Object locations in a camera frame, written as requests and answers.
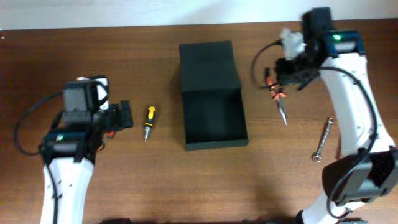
black box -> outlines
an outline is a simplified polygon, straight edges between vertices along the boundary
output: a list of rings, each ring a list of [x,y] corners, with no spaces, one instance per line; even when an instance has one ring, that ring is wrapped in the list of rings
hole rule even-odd
[[[185,149],[249,143],[231,41],[180,45]]]

wooden table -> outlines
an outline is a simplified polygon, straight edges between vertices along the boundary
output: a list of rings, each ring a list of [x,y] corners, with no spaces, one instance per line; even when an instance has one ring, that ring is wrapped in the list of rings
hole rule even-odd
[[[398,20],[338,21],[360,30],[368,51],[369,79],[389,134],[398,140]],[[131,102],[135,126],[107,143],[97,156],[85,203],[84,223],[128,217],[158,222],[220,222],[294,216],[322,189],[322,168],[335,160],[339,130],[331,129],[321,163],[317,148],[326,118],[334,116],[323,82],[304,91],[287,89],[288,126],[265,90],[249,77],[253,55],[298,22],[205,26],[116,27],[5,32],[0,44],[0,222],[38,223],[44,181],[40,157],[19,154],[14,123],[36,101],[82,75],[106,75],[112,102]],[[185,152],[178,45],[232,40],[243,86],[250,143],[247,147]],[[256,68],[282,56],[270,49]],[[143,141],[148,105],[158,108],[148,142]],[[21,129],[21,142],[35,151],[63,107],[53,100]],[[398,191],[351,217],[372,223],[398,219]]]

screwdriver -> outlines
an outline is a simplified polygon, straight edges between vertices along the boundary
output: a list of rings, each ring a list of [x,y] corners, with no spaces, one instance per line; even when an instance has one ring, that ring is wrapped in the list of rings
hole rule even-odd
[[[145,122],[145,137],[144,137],[145,141],[147,141],[150,130],[154,126],[155,117],[156,117],[156,108],[154,106],[150,106],[148,108],[146,122]]]

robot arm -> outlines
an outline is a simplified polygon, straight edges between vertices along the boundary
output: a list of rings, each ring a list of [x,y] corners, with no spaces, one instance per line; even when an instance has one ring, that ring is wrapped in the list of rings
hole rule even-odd
[[[65,110],[39,146],[44,166],[45,193],[41,224],[81,223],[85,196],[103,135],[132,127],[128,101],[108,104],[108,79],[95,77],[68,82],[63,90]]]
[[[391,191],[398,153],[374,102],[358,32],[335,30],[328,8],[305,14],[302,26],[304,37],[282,32],[278,82],[301,84],[301,90],[318,76],[325,81],[339,120],[342,159],[324,168],[321,196],[297,215],[297,223],[336,223]]]

wire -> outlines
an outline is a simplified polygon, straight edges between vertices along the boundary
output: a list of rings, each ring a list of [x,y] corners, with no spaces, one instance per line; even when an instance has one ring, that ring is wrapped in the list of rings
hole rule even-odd
[[[40,105],[42,105],[43,103],[45,103],[45,102],[47,102],[47,101],[49,101],[49,100],[52,100],[52,99],[54,99],[54,98],[56,98],[56,97],[58,97],[58,96],[60,96],[60,95],[62,95],[62,93],[63,93],[63,92],[55,93],[55,94],[52,94],[52,95],[50,95],[50,96],[48,96],[48,97],[46,97],[46,98],[44,98],[44,99],[38,101],[38,102],[35,103],[31,108],[29,108],[29,110],[28,110],[27,113],[22,117],[22,119],[20,119],[20,120],[15,124],[15,127],[14,127],[14,144],[15,144],[15,146],[18,148],[19,152],[22,153],[23,155],[25,155],[25,156],[36,156],[36,155],[39,154],[39,151],[37,151],[37,152],[27,152],[27,151],[25,151],[25,149],[22,148],[21,144],[19,144],[18,131],[19,131],[19,128],[20,128],[20,126],[21,126],[21,123],[22,123],[34,110],[36,110],[36,108],[38,108]]]
[[[260,57],[260,55],[261,55],[265,50],[267,50],[268,48],[270,48],[270,47],[272,47],[272,46],[275,46],[275,45],[282,45],[282,41],[281,41],[281,40],[277,40],[277,41],[275,41],[275,42],[273,42],[273,43],[271,43],[271,44],[269,44],[269,45],[263,47],[263,48],[262,48],[261,50],[259,50],[259,51],[257,52],[257,54],[253,57],[253,59],[252,59],[252,61],[251,61],[251,65],[250,65],[250,75],[251,75],[251,78],[252,78],[254,84],[257,85],[256,76],[254,75],[254,67],[255,67],[255,65],[256,65],[256,62],[257,62],[258,58]],[[267,86],[260,86],[260,85],[258,85],[258,87],[259,87],[260,89],[263,90],[263,89],[268,89],[268,88],[270,88],[270,87],[276,86],[276,85],[278,85],[278,84],[279,84],[278,82],[275,82],[275,83],[272,84],[272,85],[267,85]]]
[[[343,70],[341,68],[335,68],[335,67],[320,67],[319,70],[331,70],[331,71],[341,72],[341,73],[344,73],[345,75],[349,76],[354,81],[354,84],[358,85],[358,87],[361,90],[363,96],[365,97],[366,103],[368,104],[369,110],[371,111],[371,117],[372,117],[373,133],[369,136],[371,142],[369,143],[369,146],[366,149],[365,154],[360,155],[360,156],[362,156],[362,158],[360,158],[359,162],[353,168],[351,168],[342,178],[340,178],[338,180],[336,185],[333,187],[333,189],[332,189],[332,191],[330,193],[330,196],[328,197],[328,200],[326,201],[326,207],[327,207],[329,215],[332,216],[335,219],[341,220],[341,219],[345,218],[348,214],[350,214],[353,211],[352,210],[348,210],[344,214],[342,214],[340,216],[336,216],[336,215],[334,215],[331,212],[330,203],[331,203],[331,200],[332,200],[333,196],[335,195],[337,189],[340,187],[340,185],[343,183],[343,181],[345,179],[347,179],[347,177],[349,177],[354,172],[354,170],[368,158],[368,155],[369,155],[370,151],[372,150],[374,143],[376,142],[376,138],[377,138],[376,110],[373,107],[372,101],[371,101],[368,93],[366,92],[366,90],[362,86],[361,81],[358,80],[352,73],[350,73],[350,72],[348,72],[346,70]]]
[[[58,222],[58,192],[57,192],[57,185],[55,184],[55,180],[54,180],[54,176],[51,173],[50,167],[49,165],[45,165],[48,172],[49,172],[49,176],[50,176],[50,180],[51,180],[51,184],[52,184],[52,188],[53,188],[53,198],[54,198],[54,214],[53,214],[53,218],[52,218],[52,223],[53,224],[57,224]]]
[[[60,124],[61,118],[62,118],[62,114],[63,114],[63,110],[61,110],[61,111],[59,111],[59,112],[57,113],[57,115],[56,115],[56,116],[54,117],[54,119],[52,120],[52,124],[51,124],[50,129],[53,129],[53,128],[57,128],[57,127],[58,127],[58,125]]]

